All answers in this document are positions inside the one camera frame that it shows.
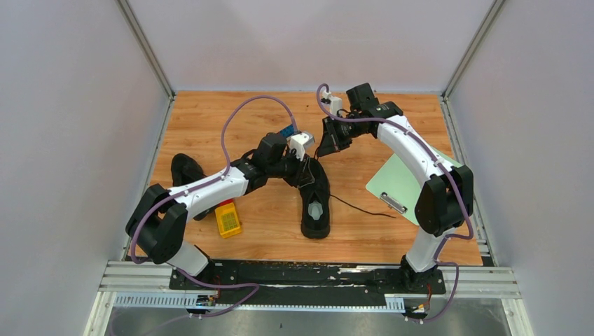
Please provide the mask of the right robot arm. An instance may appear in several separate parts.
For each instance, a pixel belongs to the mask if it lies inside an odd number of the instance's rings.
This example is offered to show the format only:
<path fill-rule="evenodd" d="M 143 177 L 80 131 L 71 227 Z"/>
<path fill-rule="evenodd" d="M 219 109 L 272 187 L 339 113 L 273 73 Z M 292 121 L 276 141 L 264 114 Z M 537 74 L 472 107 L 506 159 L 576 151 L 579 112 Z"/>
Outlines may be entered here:
<path fill-rule="evenodd" d="M 347 91 L 350 109 L 341 115 L 342 101 L 322 83 L 316 100 L 326 114 L 317 149 L 319 157 L 339 153 L 354 138 L 370 134 L 398 156 L 421 187 L 414 214 L 420 226 L 413 246 L 403 257 L 400 282 L 409 292 L 427 285 L 427 272 L 449 238 L 458 237 L 462 224 L 471 227 L 474 211 L 474 174 L 466 165 L 456 167 L 439 155 L 414 130 L 403 111 L 392 101 L 382 103 L 369 83 Z"/>

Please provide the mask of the black sneaker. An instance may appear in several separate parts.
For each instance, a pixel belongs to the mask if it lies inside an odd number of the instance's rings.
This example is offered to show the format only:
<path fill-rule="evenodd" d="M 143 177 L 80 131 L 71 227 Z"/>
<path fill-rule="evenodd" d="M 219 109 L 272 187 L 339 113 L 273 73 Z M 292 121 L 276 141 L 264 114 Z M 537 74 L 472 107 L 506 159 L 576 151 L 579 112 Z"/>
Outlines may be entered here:
<path fill-rule="evenodd" d="M 330 183 L 322 164 L 309 157 L 298 182 L 302 199 L 301 232 L 308 239 L 324 239 L 330 226 Z"/>

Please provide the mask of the black shoelace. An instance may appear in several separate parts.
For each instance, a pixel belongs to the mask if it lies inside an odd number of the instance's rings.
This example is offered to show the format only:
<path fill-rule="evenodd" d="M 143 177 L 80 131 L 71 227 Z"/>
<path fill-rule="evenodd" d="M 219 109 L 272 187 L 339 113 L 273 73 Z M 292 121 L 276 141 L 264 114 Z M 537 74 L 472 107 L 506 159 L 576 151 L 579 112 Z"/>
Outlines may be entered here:
<path fill-rule="evenodd" d="M 339 197 L 338 197 L 338 196 L 336 196 L 336 195 L 333 195 L 333 194 L 331 194 L 329 190 L 327 191 L 327 193 L 326 193 L 326 194 L 327 194 L 329 197 L 333 197 L 334 199 L 336 199 L 336 200 L 338 200 L 339 202 L 341 202 L 341 203 L 343 203 L 343 204 L 347 205 L 348 207 L 350 207 L 350 208 L 352 208 L 352 209 L 356 209 L 357 211 L 360 211 L 360 212 L 362 212 L 362 213 L 365 213 L 365 214 L 368 214 L 368 215 L 371 215 L 371 216 L 383 216 L 383 217 L 387 217 L 387 218 L 396 218 L 396 216 L 391 216 L 391 215 L 389 215 L 389 214 L 387 214 L 387 213 L 386 213 L 386 214 L 385 214 L 385 213 L 376 213 L 376 212 L 371 212 L 371 211 L 367 211 L 367 210 L 365 210 L 365 209 L 362 209 L 362 208 L 360 208 L 360 207 L 358 207 L 358 206 L 355 206 L 355 205 L 353 205 L 353 204 L 351 204 L 351 203 L 349 203 L 349 202 L 346 202 L 345 200 L 343 200 L 343 199 L 339 198 Z"/>

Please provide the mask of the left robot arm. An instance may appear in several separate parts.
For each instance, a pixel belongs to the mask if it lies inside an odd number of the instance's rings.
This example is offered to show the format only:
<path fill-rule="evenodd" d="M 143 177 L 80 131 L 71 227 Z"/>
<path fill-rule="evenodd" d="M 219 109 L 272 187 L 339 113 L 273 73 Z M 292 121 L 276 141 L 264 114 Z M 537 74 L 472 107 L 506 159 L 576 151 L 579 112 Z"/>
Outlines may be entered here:
<path fill-rule="evenodd" d="M 309 132 L 289 138 L 269 133 L 258 147 L 229 164 L 225 169 L 196 182 L 165 189 L 159 184 L 149 187 L 133 211 L 125 231 L 132 242 L 130 257 L 136 263 L 144 259 L 157 265 L 167 263 L 188 273 L 188 280 L 198 289 L 214 282 L 210 259 L 198 247 L 185 241 L 189 220 L 206 210 L 262 188 L 268 179 L 284 179 L 296 185 L 301 177 L 306 150 L 315 142 Z"/>

